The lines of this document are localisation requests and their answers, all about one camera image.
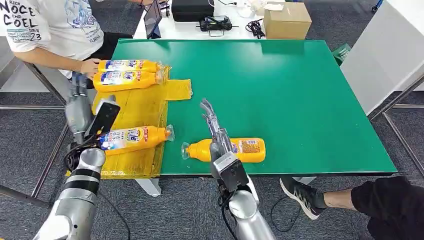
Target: green table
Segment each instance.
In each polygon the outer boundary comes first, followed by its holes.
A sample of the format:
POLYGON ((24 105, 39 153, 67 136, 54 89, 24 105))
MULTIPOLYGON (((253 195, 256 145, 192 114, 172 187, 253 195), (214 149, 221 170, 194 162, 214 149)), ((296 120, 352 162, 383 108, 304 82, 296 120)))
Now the green table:
POLYGON ((113 59, 149 59, 191 79, 191 100, 171 101, 162 175, 207 175, 209 163, 181 158, 181 144, 210 138, 199 107, 207 98, 231 138, 265 140, 250 175, 390 175, 397 172, 322 40, 120 40, 113 59))

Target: clear bottle cap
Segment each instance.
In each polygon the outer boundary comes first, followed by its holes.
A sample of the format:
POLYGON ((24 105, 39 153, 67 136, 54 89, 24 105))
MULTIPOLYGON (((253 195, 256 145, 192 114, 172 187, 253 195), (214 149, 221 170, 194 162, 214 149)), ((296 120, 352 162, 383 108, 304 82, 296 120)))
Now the clear bottle cap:
POLYGON ((190 158, 189 146, 190 144, 188 142, 183 142, 181 145, 181 157, 184 160, 190 158))
POLYGON ((170 124, 166 127, 166 140, 167 141, 174 141, 175 140, 175 133, 174 133, 174 127, 170 124))

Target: white wall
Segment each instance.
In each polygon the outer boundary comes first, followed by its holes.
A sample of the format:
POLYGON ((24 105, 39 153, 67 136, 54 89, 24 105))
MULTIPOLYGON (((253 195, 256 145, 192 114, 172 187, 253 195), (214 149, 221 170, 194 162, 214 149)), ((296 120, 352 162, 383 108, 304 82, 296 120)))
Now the white wall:
POLYGON ((404 90, 424 73, 424 12, 409 14, 411 9, 422 12, 424 4, 385 0, 341 65, 367 115, 393 91, 404 90))

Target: wire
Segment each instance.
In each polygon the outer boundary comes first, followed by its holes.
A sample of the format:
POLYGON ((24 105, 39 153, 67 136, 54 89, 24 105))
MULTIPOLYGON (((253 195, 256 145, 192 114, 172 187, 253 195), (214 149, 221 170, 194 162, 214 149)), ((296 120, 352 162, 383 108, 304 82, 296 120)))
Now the wire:
MULTIPOLYGON (((214 7, 214 8, 215 8, 215 5, 212 5, 211 0, 207 0, 207 2, 209 3, 209 5, 210 5, 211 7, 214 7)), ((235 1, 233 1, 233 2, 229 2, 229 3, 224 3, 223 1, 218 0, 218 2, 220 2, 220 3, 224 4, 224 5, 234 5, 234 6, 236 6, 236 5, 237 5, 237 2, 235 2, 235 1)))
POLYGON ((66 168, 69 171, 73 171, 77 168, 78 163, 74 162, 74 158, 73 157, 69 157, 75 150, 77 150, 78 148, 84 146, 85 144, 87 144, 88 142, 90 142, 93 138, 95 137, 95 135, 90 136, 87 140, 85 140, 83 143, 76 145, 75 147, 73 147, 71 150, 69 150, 65 156, 63 157, 63 161, 65 163, 66 168))
POLYGON ((274 208, 277 206, 277 204, 279 204, 282 200, 284 200, 284 199, 287 199, 288 198, 288 196, 283 196, 282 198, 280 198, 273 206, 272 206, 272 208, 271 208, 271 213, 270 213, 270 215, 271 215, 271 223, 272 223, 272 225, 274 226, 274 228, 275 229, 277 229, 277 231, 279 231, 279 232, 282 232, 282 233, 287 233, 288 231, 290 231, 292 228, 293 228, 293 226, 295 225, 295 222, 296 222, 296 220, 298 220, 298 217, 299 217, 299 215, 300 215, 300 213, 301 213, 301 206, 299 205, 299 209, 297 210, 297 214, 296 215, 294 215, 294 216, 292 216, 291 218, 290 218, 290 225, 288 226, 288 228, 286 228, 286 229, 284 229, 284 230, 281 230, 281 229, 279 229, 278 227, 277 227, 277 225, 276 225, 276 223, 274 222, 274 219, 273 219, 273 212, 274 212, 274 208))
POLYGON ((246 25, 246 30, 253 34, 253 36, 257 37, 257 39, 261 39, 265 37, 265 33, 261 29, 261 24, 259 21, 263 20, 263 18, 255 21, 251 21, 246 25))
POLYGON ((228 228, 228 230, 229 230, 229 232, 231 233, 231 235, 232 235, 232 237, 234 238, 234 240, 237 240, 237 236, 236 236, 236 234, 234 233, 234 231, 233 231, 233 229, 231 229, 231 226, 230 226, 230 224, 228 223, 228 220, 227 220, 227 217, 226 217, 226 215, 225 215, 225 209, 226 209, 226 207, 228 206, 228 203, 230 202, 230 199, 231 199, 231 197, 233 197, 233 195, 234 195, 234 193, 235 193, 236 191, 233 191, 232 193, 230 193, 230 195, 229 195, 229 197, 222 203, 222 206, 221 206, 221 213, 222 213, 222 218, 224 219, 224 222, 225 222, 225 225, 226 225, 226 227, 228 228))
POLYGON ((235 1, 229 2, 229 3, 224 3, 223 1, 218 0, 218 2, 220 2, 220 3, 224 4, 224 5, 234 5, 234 6, 237 5, 237 2, 235 2, 235 1))
POLYGON ((105 195, 103 195, 102 192, 100 192, 100 190, 97 191, 97 193, 109 203, 109 205, 113 208, 113 210, 118 215, 118 217, 122 220, 122 222, 123 222, 123 224, 125 225, 125 228, 126 228, 128 240, 130 240, 131 239, 131 231, 130 231, 130 228, 128 227, 128 223, 125 221, 124 217, 121 215, 121 213, 118 211, 118 209, 112 204, 112 202, 105 195))

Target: white desk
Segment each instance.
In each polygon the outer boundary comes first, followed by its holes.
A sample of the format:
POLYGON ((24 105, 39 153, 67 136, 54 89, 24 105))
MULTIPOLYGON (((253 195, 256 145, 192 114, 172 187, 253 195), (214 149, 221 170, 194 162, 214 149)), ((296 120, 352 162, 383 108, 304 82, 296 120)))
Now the white desk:
MULTIPOLYGON (((219 1, 215 1, 215 16, 228 16, 233 27, 230 31, 224 31, 224 36, 209 36, 209 32, 200 31, 199 22, 176 22, 172 16, 172 11, 169 10, 170 16, 163 17, 159 22, 159 30, 162 39, 179 39, 179 40, 222 40, 222 39, 257 39, 251 32, 248 32, 246 25, 254 20, 259 20, 263 16, 242 17, 246 16, 243 4, 245 1, 238 0, 237 6, 223 5, 219 1)), ((141 16, 137 29, 135 30, 135 39, 146 39, 146 27, 144 16, 146 11, 141 16)), ((220 35, 220 31, 213 31, 213 35, 220 35)))

